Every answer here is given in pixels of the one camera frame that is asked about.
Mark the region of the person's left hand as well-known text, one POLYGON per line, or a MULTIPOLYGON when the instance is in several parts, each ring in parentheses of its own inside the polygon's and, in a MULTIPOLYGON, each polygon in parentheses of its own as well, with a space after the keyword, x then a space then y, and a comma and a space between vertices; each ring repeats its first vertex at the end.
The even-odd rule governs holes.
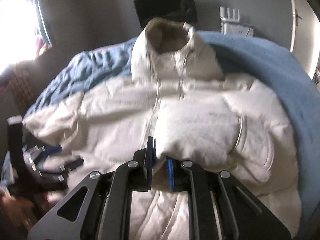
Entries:
POLYGON ((23 197, 12 197, 1 188, 1 210, 13 226, 24 225, 27 229, 32 226, 31 220, 25 214, 25 209, 32 209, 34 204, 23 197))

